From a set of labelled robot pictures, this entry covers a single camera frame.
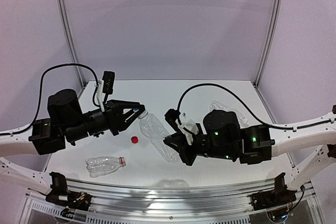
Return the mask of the red bottle cap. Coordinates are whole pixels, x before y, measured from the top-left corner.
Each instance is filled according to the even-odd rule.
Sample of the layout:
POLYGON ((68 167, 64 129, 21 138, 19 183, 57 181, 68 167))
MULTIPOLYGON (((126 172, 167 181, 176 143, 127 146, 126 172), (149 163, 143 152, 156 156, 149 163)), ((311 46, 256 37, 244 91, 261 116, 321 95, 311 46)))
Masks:
POLYGON ((131 137, 131 142, 132 142, 133 144, 138 143, 138 141, 139 141, 139 139, 138 139, 137 136, 133 136, 133 137, 131 137))

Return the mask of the clear bottle with red ring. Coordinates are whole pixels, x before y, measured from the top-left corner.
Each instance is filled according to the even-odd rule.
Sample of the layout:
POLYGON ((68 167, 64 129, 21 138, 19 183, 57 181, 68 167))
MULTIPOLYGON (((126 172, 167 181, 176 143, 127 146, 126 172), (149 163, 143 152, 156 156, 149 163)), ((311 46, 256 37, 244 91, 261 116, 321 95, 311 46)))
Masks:
POLYGON ((112 174, 127 165, 124 157, 113 156, 91 157, 85 162, 86 169, 91 178, 112 174))

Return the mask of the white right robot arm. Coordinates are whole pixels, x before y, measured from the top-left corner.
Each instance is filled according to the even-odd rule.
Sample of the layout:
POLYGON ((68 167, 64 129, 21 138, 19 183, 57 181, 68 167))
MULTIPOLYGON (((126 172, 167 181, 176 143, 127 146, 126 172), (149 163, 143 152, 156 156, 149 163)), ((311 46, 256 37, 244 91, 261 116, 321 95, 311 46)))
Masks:
POLYGON ((255 165, 302 148, 316 149, 283 175, 288 190, 297 190, 309 179, 335 163, 335 112, 286 125, 260 123, 242 129, 234 112, 213 110, 202 124, 180 122, 180 112, 169 109, 165 120, 175 133, 164 144, 178 152, 191 166, 197 156, 255 165))

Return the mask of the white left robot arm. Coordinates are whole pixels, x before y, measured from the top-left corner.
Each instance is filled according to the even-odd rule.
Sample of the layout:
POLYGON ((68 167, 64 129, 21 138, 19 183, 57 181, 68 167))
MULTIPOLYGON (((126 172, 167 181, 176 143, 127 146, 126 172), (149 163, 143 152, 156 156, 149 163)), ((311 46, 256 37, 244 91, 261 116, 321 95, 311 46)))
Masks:
POLYGON ((66 178, 60 173, 42 173, 12 164, 6 157, 18 154, 52 154, 66 143, 74 146, 89 136, 106 131, 116 136, 125 131, 145 111, 138 102, 109 100, 102 108, 82 112, 76 92, 64 89, 48 98, 49 117, 35 120, 27 130, 1 133, 1 175, 46 196, 69 196, 66 178))

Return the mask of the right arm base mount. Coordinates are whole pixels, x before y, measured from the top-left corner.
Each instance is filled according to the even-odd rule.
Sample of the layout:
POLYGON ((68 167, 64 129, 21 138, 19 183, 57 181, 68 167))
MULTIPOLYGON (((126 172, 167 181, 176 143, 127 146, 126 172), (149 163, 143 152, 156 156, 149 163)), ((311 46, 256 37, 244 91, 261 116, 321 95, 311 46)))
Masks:
POLYGON ((266 216, 272 223, 285 223, 292 211, 299 205, 305 194, 305 186, 300 186, 301 196, 296 204, 297 189, 289 190, 285 184, 286 173, 274 179, 274 188, 259 191, 251 195, 254 211, 266 210, 266 216))

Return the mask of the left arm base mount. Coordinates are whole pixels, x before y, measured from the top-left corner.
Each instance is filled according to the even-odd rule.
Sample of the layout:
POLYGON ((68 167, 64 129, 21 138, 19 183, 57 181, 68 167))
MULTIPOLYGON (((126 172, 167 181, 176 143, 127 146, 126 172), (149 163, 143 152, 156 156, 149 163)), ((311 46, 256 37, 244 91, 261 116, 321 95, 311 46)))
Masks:
POLYGON ((61 173, 51 172, 51 191, 46 195, 46 201, 62 206, 60 215, 73 219, 76 210, 88 211, 92 196, 86 192, 76 192, 68 189, 67 181, 61 173))

